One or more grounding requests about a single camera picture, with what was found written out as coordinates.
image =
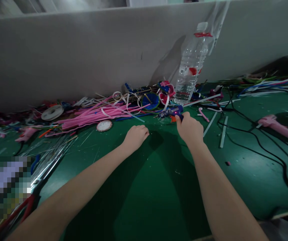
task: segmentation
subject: plastic water bottle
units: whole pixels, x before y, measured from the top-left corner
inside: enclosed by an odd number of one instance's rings
[[[181,65],[175,87],[175,103],[187,104],[193,94],[197,77],[200,74],[203,62],[208,53],[206,38],[211,37],[205,33],[207,22],[199,23],[186,49],[183,51]]]

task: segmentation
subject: clear plastic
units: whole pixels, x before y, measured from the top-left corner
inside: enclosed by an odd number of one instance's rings
[[[216,46],[229,5],[230,0],[225,3],[220,3],[217,0],[207,21],[199,23],[196,34],[192,34],[191,40],[182,55],[175,87],[174,101],[177,104],[184,105],[190,101],[205,57],[211,55],[213,48]]]
[[[187,104],[193,94],[197,77],[201,72],[206,55],[208,54],[208,43],[205,35],[207,22],[197,26],[196,33],[183,51],[177,84],[175,88],[175,103],[179,105]]]

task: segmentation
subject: right hand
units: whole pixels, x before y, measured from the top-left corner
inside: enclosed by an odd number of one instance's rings
[[[200,122],[190,116],[189,112],[183,113],[183,121],[179,116],[175,116],[177,131],[187,146],[199,145],[203,143],[203,126]]]

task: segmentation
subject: green table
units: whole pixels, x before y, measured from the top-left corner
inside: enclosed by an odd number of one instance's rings
[[[235,108],[253,120],[268,114],[287,113],[288,95],[279,93],[244,98],[235,102]],[[206,128],[207,122],[197,116],[196,106],[185,110]],[[204,110],[204,113],[209,119],[214,114],[210,110]],[[236,113],[227,112],[226,115],[229,116],[228,125],[245,130],[251,128],[251,124]],[[72,220],[63,240],[193,240],[211,234],[193,160],[177,133],[176,124],[170,123],[169,119],[161,123],[152,116],[142,119],[150,136],[114,171]],[[114,122],[108,132],[93,131],[82,146],[89,129],[80,132],[78,140],[68,151],[70,154],[62,159],[42,189],[40,203],[121,144],[131,126],[141,124],[136,119]],[[224,148],[220,149],[221,132],[222,126],[214,122],[204,142],[253,215],[266,218],[275,207],[288,207],[288,188],[282,178],[282,167],[262,156],[272,157],[248,133],[228,128]],[[273,137],[283,147],[284,153],[259,130],[253,132],[265,148],[281,157],[288,166],[287,145]],[[2,155],[11,156],[17,151],[19,145],[13,141],[15,136],[18,134],[0,139],[0,150],[7,147]]]

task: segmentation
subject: white partition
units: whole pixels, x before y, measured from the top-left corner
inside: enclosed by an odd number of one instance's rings
[[[0,19],[0,110],[176,81],[185,38],[214,2]],[[199,77],[218,81],[288,55],[288,0],[232,1]]]

